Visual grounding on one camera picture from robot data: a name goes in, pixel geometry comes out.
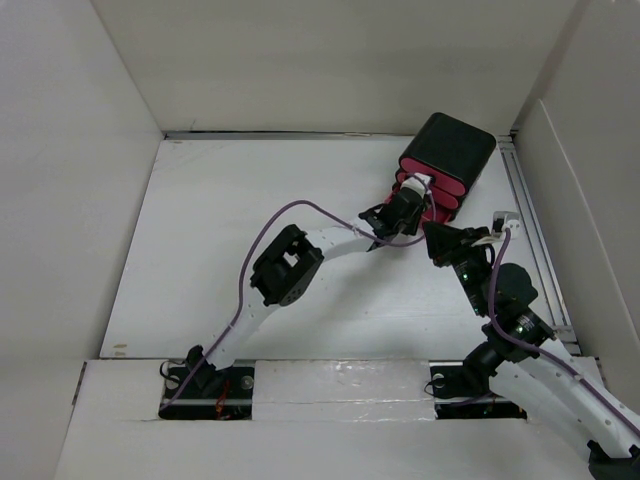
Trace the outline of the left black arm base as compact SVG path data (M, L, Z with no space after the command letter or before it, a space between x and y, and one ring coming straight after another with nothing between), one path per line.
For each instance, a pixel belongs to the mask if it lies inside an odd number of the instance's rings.
M159 368L164 379L158 416L163 420L241 421L252 418L255 364L233 366L200 388L192 379L171 401L188 376L182 363L165 361Z

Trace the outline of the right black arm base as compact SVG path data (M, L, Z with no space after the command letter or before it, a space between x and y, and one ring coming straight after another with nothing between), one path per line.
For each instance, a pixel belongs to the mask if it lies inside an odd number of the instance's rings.
M430 361L430 378L423 391L433 399L437 420L494 420L528 418L516 404L473 386L461 361Z

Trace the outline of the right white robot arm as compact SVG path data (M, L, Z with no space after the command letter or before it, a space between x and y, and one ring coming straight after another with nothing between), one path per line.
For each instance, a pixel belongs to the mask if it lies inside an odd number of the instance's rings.
M427 253L453 268L486 339L463 361L462 381L537 418L586 460L595 479L639 476L639 416L584 370L530 307L538 292L522 266L504 261L515 227L423 224Z

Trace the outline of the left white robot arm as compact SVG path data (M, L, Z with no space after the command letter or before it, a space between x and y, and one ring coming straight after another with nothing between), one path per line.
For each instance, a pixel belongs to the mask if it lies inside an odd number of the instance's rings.
M270 219L258 234L241 266L238 307L208 350L192 348L185 359L183 381L201 396L222 387L224 371L239 358L243 344L275 311L300 300L320 267L340 257L380 247L406 248L415 241L398 242L399 235L417 234L422 216L433 206L429 188L404 186L387 203L344 221L308 200L296 200L276 212L280 217L295 206L309 206L329 217L332 227L306 232L295 224L284 227L261 254L259 241L274 223Z

